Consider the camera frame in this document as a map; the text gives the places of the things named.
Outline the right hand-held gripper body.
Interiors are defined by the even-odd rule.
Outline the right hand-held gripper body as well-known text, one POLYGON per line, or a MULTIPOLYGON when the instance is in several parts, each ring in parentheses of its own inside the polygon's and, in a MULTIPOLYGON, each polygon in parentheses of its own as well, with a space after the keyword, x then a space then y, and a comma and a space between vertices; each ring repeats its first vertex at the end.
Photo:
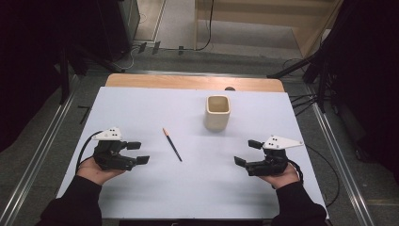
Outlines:
POLYGON ((271 136, 263 142, 264 160, 247 162, 245 169, 249 176, 278 175, 285 171, 288 164, 294 166, 300 176, 303 175, 296 162, 290 160, 286 155, 287 148, 302 146, 302 141, 292 140, 286 137, 271 136))

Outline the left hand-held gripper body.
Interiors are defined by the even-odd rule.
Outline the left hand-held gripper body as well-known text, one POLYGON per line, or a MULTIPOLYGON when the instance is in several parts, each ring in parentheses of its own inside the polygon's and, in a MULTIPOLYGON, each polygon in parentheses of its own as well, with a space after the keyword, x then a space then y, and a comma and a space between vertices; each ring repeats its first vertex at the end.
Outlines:
POLYGON ((135 158, 120 154, 128 142, 122 140, 118 127, 101 131, 93 135, 92 139, 98 141, 93 158, 102 170, 131 170, 136 165, 135 158))

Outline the black pencil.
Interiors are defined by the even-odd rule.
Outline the black pencil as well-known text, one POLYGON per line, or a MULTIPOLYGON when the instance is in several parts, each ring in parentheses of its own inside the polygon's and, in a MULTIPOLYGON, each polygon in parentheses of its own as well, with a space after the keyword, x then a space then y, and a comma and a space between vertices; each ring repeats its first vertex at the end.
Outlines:
POLYGON ((167 140, 168 140, 168 143, 169 143, 169 145, 171 146, 173 152, 176 154, 176 156, 178 157, 179 161, 180 161, 180 162, 183 162, 183 160, 182 160, 182 158, 181 158, 181 156, 180 156, 178 150, 176 149, 176 147, 175 147, 175 145, 174 145, 174 143, 173 143, 171 137, 170 137, 169 134, 168 134, 168 131, 166 130, 166 128, 162 128, 162 130, 163 130, 163 133, 164 133, 164 135, 166 136, 166 138, 167 138, 167 140))

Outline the cream square cup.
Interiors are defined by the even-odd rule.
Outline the cream square cup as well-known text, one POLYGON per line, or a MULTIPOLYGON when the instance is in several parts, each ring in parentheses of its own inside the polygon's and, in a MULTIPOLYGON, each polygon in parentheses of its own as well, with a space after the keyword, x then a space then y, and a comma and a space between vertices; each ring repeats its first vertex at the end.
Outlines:
POLYGON ((228 96, 208 96, 205 103, 204 126, 211 131, 222 131, 227 127, 230 114, 231 103, 228 96))

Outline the person's right hand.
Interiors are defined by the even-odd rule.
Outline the person's right hand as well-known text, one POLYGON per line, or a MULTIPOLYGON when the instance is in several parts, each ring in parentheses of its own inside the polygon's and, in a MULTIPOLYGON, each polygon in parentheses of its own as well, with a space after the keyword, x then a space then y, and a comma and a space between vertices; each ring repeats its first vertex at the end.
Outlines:
POLYGON ((260 179, 266 181, 275 189, 279 189, 281 187, 300 181, 295 168, 291 164, 288 164, 285 171, 281 174, 260 176, 260 179))

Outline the person's left hand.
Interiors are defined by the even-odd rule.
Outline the person's left hand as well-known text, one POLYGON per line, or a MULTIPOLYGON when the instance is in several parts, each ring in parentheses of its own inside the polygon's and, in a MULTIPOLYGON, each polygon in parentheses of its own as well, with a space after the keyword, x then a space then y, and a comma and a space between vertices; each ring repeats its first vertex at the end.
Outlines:
POLYGON ((86 178, 99 186, 123 173, 124 170, 120 169, 102 170, 93 157, 83 161, 76 172, 78 176, 86 178))

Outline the white table mat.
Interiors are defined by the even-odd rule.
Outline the white table mat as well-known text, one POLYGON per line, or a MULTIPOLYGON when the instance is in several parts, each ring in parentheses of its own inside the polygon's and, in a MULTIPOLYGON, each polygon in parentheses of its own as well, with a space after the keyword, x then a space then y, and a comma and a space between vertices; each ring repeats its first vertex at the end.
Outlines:
POLYGON ((149 162, 107 182, 99 205, 104 218, 259 219, 279 212, 275 190, 234 163, 263 159, 248 146, 271 136, 303 139, 285 92, 228 92, 231 114, 218 133, 204 126, 209 90, 100 88, 74 155, 92 155, 90 135, 118 127, 126 141, 141 143, 132 157, 149 162), (166 128, 183 162, 168 143, 166 128))

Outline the black tripod stand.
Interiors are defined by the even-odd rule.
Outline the black tripod stand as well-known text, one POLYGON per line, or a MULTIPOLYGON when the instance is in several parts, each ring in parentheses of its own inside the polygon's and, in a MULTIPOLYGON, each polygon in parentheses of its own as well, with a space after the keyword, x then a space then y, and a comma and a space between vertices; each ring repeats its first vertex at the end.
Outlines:
POLYGON ((305 66, 307 66, 307 70, 304 72, 302 80, 306 84, 314 82, 316 77, 319 77, 318 90, 314 94, 313 102, 317 104, 322 113, 325 113, 328 62, 324 59, 319 51, 316 51, 314 54, 301 59, 299 62, 286 69, 283 69, 278 73, 268 75, 267 78, 280 79, 285 75, 304 68, 305 66))

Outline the black metal stand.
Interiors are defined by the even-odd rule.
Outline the black metal stand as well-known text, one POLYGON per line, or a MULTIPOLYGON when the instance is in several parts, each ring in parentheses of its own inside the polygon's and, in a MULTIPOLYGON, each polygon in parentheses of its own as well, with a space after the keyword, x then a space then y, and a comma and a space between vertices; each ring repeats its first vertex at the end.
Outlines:
POLYGON ((113 66, 111 63, 108 63, 104 59, 92 54, 80 45, 62 44, 59 50, 59 73, 61 86, 60 103, 62 105, 66 103, 67 98, 72 93, 70 89, 69 66, 72 66, 76 73, 85 75, 88 70, 84 61, 85 58, 93 60, 98 65, 112 73, 124 73, 123 69, 118 69, 116 66, 113 66))

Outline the dark cabinet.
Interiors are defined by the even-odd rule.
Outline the dark cabinet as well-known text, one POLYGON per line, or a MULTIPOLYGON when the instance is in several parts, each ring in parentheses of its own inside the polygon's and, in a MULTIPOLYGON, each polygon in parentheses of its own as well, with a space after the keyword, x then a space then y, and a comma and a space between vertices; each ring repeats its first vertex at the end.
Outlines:
POLYGON ((140 21, 137 0, 97 0, 105 41, 105 58, 116 61, 131 49, 140 21))

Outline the black curtain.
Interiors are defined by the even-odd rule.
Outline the black curtain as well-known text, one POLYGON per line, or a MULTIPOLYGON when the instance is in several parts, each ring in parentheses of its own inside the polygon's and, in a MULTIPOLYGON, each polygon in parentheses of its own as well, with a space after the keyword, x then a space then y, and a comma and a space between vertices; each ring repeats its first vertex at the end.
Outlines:
POLYGON ((343 0, 329 38, 339 115, 360 156, 399 183, 399 0, 343 0))
POLYGON ((59 50, 78 44, 89 0, 0 0, 0 153, 60 86, 59 50))

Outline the light wooden shelf unit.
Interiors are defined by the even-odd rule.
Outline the light wooden shelf unit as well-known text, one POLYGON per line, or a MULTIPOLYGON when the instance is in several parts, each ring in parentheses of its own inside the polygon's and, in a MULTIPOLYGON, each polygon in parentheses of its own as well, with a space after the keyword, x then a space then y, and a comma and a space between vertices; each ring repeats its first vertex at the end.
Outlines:
POLYGON ((198 47, 199 20, 288 26, 303 57, 317 48, 340 11, 343 0, 195 0, 194 39, 198 47))

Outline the metal floor rail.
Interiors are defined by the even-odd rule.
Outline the metal floor rail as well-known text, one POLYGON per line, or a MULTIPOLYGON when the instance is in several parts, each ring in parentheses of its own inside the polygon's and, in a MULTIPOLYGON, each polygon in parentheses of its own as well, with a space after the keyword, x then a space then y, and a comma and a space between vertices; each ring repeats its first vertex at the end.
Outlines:
POLYGON ((31 161, 24 171, 22 179, 14 188, 11 197, 8 199, 8 204, 0 216, 0 226, 12 226, 17 217, 24 200, 26 199, 31 186, 33 185, 40 168, 48 154, 53 141, 58 133, 58 130, 64 121, 75 97, 75 92, 81 84, 80 77, 75 74, 70 80, 70 94, 67 96, 65 102, 60 105, 55 115, 53 116, 50 125, 44 133, 38 148, 36 149, 31 161))
POLYGON ((327 141, 328 148, 330 149, 331 155, 337 166, 343 186, 358 218, 360 226, 375 226, 366 201, 364 200, 359 186, 344 159, 339 142, 335 138, 331 129, 327 115, 322 112, 317 104, 314 104, 312 108, 327 141))

